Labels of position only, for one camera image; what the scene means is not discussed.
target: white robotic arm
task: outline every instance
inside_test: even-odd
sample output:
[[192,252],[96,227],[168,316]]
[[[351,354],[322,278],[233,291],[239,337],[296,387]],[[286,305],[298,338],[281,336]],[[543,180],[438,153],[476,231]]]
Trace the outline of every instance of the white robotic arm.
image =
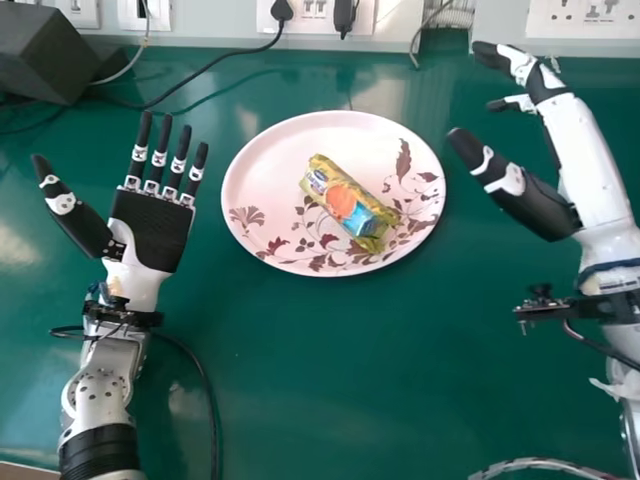
[[[508,162],[464,129],[448,138],[471,174],[512,217],[548,241],[573,237],[582,246],[577,286],[585,297],[553,299],[550,286],[517,307],[521,322],[557,318],[572,338],[609,357],[614,384],[640,371],[640,230],[611,151],[593,114],[545,65],[508,45],[475,42],[481,63],[512,77],[526,95],[490,102],[491,111],[538,114],[559,175],[558,189]],[[610,345],[572,329],[571,319],[596,318]],[[637,372],[631,376],[640,378]],[[623,398],[623,437],[640,479],[640,402]]]
[[[143,183],[152,116],[142,115],[138,139],[124,184],[117,187],[109,222],[76,196],[54,174],[49,162],[33,156],[40,189],[60,227],[91,258],[101,258],[108,275],[90,290],[83,310],[80,370],[62,392],[63,433],[58,453],[62,480],[144,480],[136,429],[127,406],[133,382],[146,357],[162,282],[177,269],[195,217],[195,196],[208,146],[201,143],[184,193],[191,127],[186,126],[160,185],[167,158],[172,117],[165,116],[149,179]],[[69,336],[69,327],[52,333]]]
[[[615,160],[589,108],[549,68],[526,52],[485,42],[475,42],[473,51],[477,60],[503,71],[526,88],[527,95],[505,97],[491,102],[489,108],[539,114],[559,174],[557,195],[551,194],[549,186],[535,177],[524,182],[522,192],[516,189],[512,191],[519,193],[509,195],[506,186],[516,178],[514,172],[525,177],[531,174],[502,159],[511,165],[506,169],[507,175],[502,175],[504,166],[495,165],[499,171],[489,175],[489,179],[493,183],[498,176],[505,185],[501,191],[507,195],[492,195],[494,199],[536,233],[540,234],[540,229],[550,230],[550,234],[543,235],[547,240],[573,235],[580,242],[583,255],[578,285],[585,295],[638,288],[640,230]],[[481,172],[486,173],[490,165],[484,155],[481,158],[478,154],[477,145],[474,149],[479,142],[461,129],[453,130],[449,139],[486,189],[486,180],[477,169],[487,164]],[[529,213],[526,218],[522,217],[522,208]]]

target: power socket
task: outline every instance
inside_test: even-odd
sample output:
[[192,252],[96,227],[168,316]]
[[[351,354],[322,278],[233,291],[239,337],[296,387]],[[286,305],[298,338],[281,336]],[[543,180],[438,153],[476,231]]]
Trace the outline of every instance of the power socket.
[[[123,30],[146,30],[147,19],[142,0],[117,0],[118,24]],[[151,19],[149,29],[156,32],[171,31],[171,0],[146,0]]]
[[76,28],[100,28],[99,0],[56,0],[56,7]]
[[[277,32],[278,22],[269,13],[273,0],[257,0],[256,4],[257,32]],[[285,24],[285,34],[340,35],[333,24],[335,0],[289,0],[289,4],[294,13],[293,19]],[[373,35],[375,10],[376,0],[360,0],[349,36]]]
[[531,0],[528,38],[640,39],[640,2]]

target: white plate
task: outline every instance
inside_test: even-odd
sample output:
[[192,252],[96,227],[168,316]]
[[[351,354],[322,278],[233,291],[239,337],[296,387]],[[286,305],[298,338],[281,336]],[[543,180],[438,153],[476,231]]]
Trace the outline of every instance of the white plate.
[[[371,255],[298,186],[309,158],[335,161],[387,206],[402,213]],[[415,133],[361,112],[317,112],[264,131],[233,160],[222,184],[222,211],[233,236],[271,266],[335,277],[382,268],[429,236],[444,208],[440,162]]]

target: green tabletop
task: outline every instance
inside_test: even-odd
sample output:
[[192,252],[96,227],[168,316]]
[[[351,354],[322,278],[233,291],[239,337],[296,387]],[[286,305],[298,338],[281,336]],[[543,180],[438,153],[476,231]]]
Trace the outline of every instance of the green tabletop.
[[[419,72],[401,55],[237,57],[158,107],[177,113],[174,128],[191,124],[211,145],[191,240],[159,309],[166,331],[191,345],[212,377],[226,480],[453,480],[530,455],[626,473],[618,407],[588,382],[604,379],[604,359],[558,325],[523,337],[511,314],[529,284],[570,293],[579,247],[547,244],[511,221],[445,145],[450,128],[465,126],[555,181],[538,120],[484,110],[518,87],[474,64],[466,42],[461,32],[429,35]],[[152,48],[137,80],[102,91],[149,99],[218,53]],[[560,63],[598,118],[638,210],[640,61]],[[448,183],[442,221],[410,256],[363,276],[296,277],[261,263],[222,218],[227,166],[277,122],[349,108],[395,120],[434,149]],[[3,112],[0,131],[50,111]],[[85,288],[105,275],[49,218],[29,155],[47,156],[106,216],[138,119],[84,100],[48,126],[0,136],[0,459],[56,466],[59,396],[80,345],[47,330],[79,323]],[[151,480],[207,478],[204,396],[187,359],[152,344],[132,411]]]

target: yellow wrapper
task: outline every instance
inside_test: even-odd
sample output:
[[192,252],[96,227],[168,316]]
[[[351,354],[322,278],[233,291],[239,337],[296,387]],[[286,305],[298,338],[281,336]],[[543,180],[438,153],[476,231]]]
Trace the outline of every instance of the yellow wrapper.
[[385,207],[324,155],[309,160],[300,187],[369,253],[382,253],[382,237],[400,216]]

